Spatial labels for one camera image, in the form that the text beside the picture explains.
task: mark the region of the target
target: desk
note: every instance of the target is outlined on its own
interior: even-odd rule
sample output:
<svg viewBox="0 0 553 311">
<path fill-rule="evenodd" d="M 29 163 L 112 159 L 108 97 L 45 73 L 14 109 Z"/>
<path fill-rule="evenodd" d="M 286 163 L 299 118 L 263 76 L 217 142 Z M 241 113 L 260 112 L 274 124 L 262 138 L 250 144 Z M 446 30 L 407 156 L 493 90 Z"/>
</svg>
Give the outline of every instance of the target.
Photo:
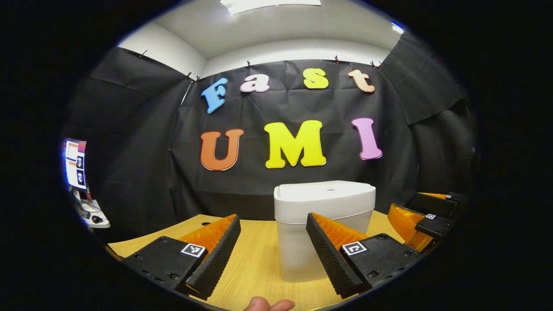
<svg viewBox="0 0 553 311">
<path fill-rule="evenodd" d="M 161 231 L 111 243 L 109 246 L 118 255 L 127 257 L 160 236 L 178 239 L 201 228 L 202 222 L 218 219 L 220 217 L 197 215 Z M 276 221 L 241 220 L 240 225 L 240 237 L 213 295 L 206 301 L 208 304 L 242 311 L 253 296 L 261 296 L 270 304 L 281 299 L 292 300 L 296 303 L 293 310 L 301 311 L 323 308 L 345 300 L 336 294 L 328 278 L 303 283 L 286 283 L 280 278 Z M 373 211 L 367 235 L 379 233 L 386 233 L 404 242 L 390 225 L 386 214 Z"/>
</svg>

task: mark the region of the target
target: white plastic bin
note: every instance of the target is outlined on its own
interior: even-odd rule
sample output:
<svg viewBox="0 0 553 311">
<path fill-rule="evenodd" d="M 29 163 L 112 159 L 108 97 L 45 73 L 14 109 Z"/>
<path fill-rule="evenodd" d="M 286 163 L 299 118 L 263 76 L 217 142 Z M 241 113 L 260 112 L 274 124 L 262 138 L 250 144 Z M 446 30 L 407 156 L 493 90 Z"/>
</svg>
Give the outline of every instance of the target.
<svg viewBox="0 0 553 311">
<path fill-rule="evenodd" d="M 363 183 L 285 184 L 275 187 L 280 275 L 286 282 L 306 282 L 327 275 L 305 230 L 307 215 L 315 212 L 359 232 L 367 232 L 376 188 Z"/>
</svg>

